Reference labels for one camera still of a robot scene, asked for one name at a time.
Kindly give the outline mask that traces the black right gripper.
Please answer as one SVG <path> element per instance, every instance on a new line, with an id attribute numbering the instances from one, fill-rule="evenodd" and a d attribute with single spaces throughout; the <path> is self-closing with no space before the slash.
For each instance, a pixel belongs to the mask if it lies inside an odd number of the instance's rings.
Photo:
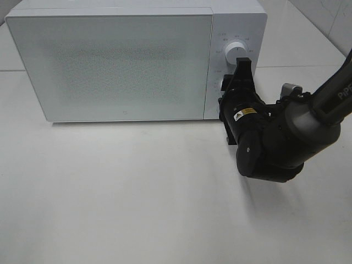
<path id="1" fill-rule="evenodd" d="M 266 126 L 263 102 L 255 91 L 252 61 L 248 57 L 236 59 L 234 74 L 223 75 L 219 98 L 219 119 L 227 134 L 229 145 L 237 145 L 245 137 L 262 146 L 262 134 Z"/>

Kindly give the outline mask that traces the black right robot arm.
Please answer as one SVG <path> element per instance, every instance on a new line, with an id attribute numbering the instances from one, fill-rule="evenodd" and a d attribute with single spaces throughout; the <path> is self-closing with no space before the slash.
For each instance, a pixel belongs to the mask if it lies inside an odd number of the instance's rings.
<path id="1" fill-rule="evenodd" d="M 286 83 L 274 104 L 257 94 L 248 58 L 236 60 L 221 90 L 219 119 L 228 144 L 237 147 L 239 173 L 285 183 L 339 139 L 341 122 L 351 113 L 351 56 L 314 93 Z"/>

